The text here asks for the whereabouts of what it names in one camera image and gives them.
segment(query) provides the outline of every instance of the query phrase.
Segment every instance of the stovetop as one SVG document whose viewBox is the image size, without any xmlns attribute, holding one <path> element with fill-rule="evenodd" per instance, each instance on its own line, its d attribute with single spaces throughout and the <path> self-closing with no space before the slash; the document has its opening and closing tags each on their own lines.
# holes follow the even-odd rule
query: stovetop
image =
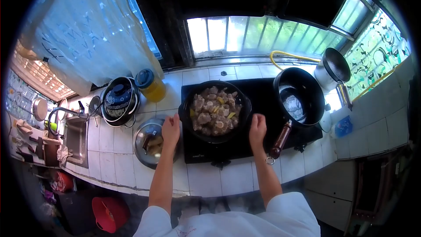
<svg viewBox="0 0 421 237">
<path fill-rule="evenodd" d="M 253 156 L 248 141 L 251 117 L 253 113 L 261 113 L 266 117 L 267 132 L 264 148 L 268 153 L 280 134 L 286 120 L 283 119 L 277 97 L 273 91 L 274 78 L 246 79 L 228 81 L 235 85 L 251 101 L 252 113 L 247 125 L 231 140 L 221 144 L 204 142 L 190 133 L 183 124 L 184 160 L 187 164 L 213 162 L 212 164 L 229 163 L 229 160 Z M 182 101 L 197 84 L 182 87 Z M 284 149 L 307 145 L 322 138 L 319 124 L 307 128 L 292 127 Z"/>
</svg>

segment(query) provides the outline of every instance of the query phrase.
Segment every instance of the white shirt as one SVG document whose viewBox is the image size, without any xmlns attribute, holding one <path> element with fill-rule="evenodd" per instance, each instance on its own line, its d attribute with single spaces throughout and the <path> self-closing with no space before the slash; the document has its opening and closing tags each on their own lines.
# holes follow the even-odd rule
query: white shirt
<svg viewBox="0 0 421 237">
<path fill-rule="evenodd" d="M 257 215 L 236 211 L 201 214 L 175 229 L 163 208 L 151 206 L 144 211 L 134 236 L 320 236 L 320 226 L 304 196 L 290 192 L 272 198 L 266 212 Z"/>
</svg>

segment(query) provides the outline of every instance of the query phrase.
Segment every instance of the stainless steel sink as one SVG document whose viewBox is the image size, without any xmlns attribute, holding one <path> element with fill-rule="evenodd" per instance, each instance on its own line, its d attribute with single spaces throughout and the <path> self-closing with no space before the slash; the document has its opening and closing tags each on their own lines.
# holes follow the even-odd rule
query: stainless steel sink
<svg viewBox="0 0 421 237">
<path fill-rule="evenodd" d="M 89 120 L 85 121 L 86 119 L 77 116 L 66 118 L 63 144 L 73 152 L 73 156 L 68 157 L 67 161 L 88 168 L 87 127 Z"/>
</svg>

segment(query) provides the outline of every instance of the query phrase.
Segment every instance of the dish towel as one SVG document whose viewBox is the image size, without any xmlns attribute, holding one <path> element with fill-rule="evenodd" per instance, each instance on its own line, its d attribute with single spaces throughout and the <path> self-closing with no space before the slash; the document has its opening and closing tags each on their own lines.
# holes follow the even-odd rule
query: dish towel
<svg viewBox="0 0 421 237">
<path fill-rule="evenodd" d="M 16 127 L 24 135 L 25 134 L 31 135 L 33 133 L 32 127 L 25 120 L 19 119 L 16 122 Z"/>
<path fill-rule="evenodd" d="M 57 160 L 60 161 L 61 165 L 64 165 L 68 156 L 73 156 L 73 152 L 67 146 L 61 145 L 57 150 Z"/>
<path fill-rule="evenodd" d="M 43 131 L 44 145 L 61 145 L 60 140 L 48 138 L 48 130 Z"/>
</svg>

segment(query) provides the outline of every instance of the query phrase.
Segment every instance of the person's hand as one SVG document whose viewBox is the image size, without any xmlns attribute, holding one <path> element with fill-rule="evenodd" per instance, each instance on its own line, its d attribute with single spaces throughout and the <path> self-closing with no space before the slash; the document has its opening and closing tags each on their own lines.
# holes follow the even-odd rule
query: person's hand
<svg viewBox="0 0 421 237">
<path fill-rule="evenodd" d="M 162 138 L 164 139 L 164 147 L 174 150 L 178 139 L 180 138 L 180 116 L 178 113 L 174 117 L 167 116 L 162 125 Z"/>
<path fill-rule="evenodd" d="M 263 114 L 255 113 L 251 121 L 250 133 L 248 139 L 250 140 L 251 150 L 263 150 L 263 139 L 266 135 L 266 118 Z"/>
</svg>

